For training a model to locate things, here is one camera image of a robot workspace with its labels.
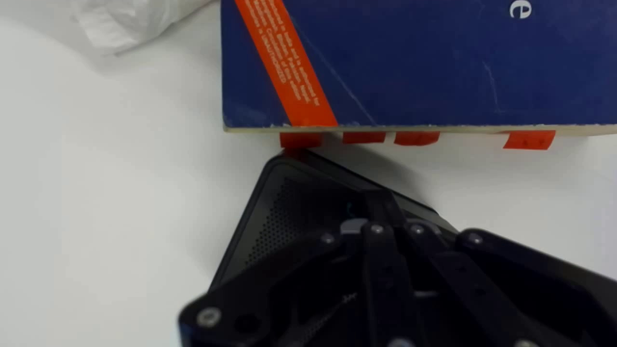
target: white table surface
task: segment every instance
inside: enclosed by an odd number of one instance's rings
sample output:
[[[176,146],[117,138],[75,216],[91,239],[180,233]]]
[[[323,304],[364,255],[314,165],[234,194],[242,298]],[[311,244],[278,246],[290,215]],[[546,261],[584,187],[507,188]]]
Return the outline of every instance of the white table surface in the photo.
[[[0,346],[176,346],[278,137],[222,130],[218,4],[103,58],[51,2],[0,1]],[[617,136],[505,140],[318,152],[617,277]]]

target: screw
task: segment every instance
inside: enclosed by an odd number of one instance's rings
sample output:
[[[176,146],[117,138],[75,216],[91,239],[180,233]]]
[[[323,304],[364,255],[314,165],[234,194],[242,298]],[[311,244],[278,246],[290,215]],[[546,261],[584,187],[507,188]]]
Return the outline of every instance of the screw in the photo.
[[[382,232],[384,232],[384,227],[382,227],[381,225],[375,224],[374,226],[371,227],[371,231],[376,234],[381,234]]]
[[[473,243],[475,243],[476,245],[479,245],[482,243],[482,237],[476,233],[471,233],[469,234],[469,240]]]
[[[321,236],[321,240],[327,244],[334,242],[334,236],[330,233],[325,233]]]
[[[207,307],[197,314],[197,324],[200,327],[212,328],[221,320],[221,310],[216,307]]]
[[[416,345],[413,344],[413,342],[409,341],[406,338],[395,338],[392,339],[388,344],[387,347],[415,347]]]
[[[424,228],[422,227],[422,225],[414,224],[412,225],[412,231],[419,235],[424,232]]]
[[[515,342],[514,347],[540,347],[537,343],[529,340],[518,340]]]

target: blue book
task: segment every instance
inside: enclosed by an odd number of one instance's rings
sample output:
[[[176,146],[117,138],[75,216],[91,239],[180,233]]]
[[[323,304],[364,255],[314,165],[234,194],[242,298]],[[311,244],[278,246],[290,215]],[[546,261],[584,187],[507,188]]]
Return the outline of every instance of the blue book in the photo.
[[[617,6],[223,0],[233,130],[617,133]]]

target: orange tab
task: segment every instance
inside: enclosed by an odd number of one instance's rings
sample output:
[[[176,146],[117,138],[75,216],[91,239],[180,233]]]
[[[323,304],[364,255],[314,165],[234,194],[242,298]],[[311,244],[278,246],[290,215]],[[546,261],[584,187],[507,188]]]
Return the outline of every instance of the orange tab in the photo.
[[[510,132],[505,149],[536,149],[545,151],[553,143],[555,130],[516,130]]]
[[[343,143],[382,143],[386,139],[384,132],[349,132],[343,133]]]
[[[337,126],[283,0],[236,0],[236,5],[291,125]]]
[[[394,143],[401,146],[426,146],[439,140],[439,132],[397,132]]]
[[[283,148],[311,148],[321,146],[321,133],[280,133]]]

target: mesh grille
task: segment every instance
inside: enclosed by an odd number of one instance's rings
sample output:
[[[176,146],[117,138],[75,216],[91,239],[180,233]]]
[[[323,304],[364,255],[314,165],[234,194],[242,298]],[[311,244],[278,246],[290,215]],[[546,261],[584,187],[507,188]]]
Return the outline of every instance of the mesh grille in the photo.
[[[284,179],[262,225],[262,230],[247,257],[246,266],[253,265],[288,245],[314,224],[314,221],[306,216],[308,211],[304,211],[304,215],[302,213],[302,206],[307,203],[307,195],[302,193],[302,189],[300,183]]]

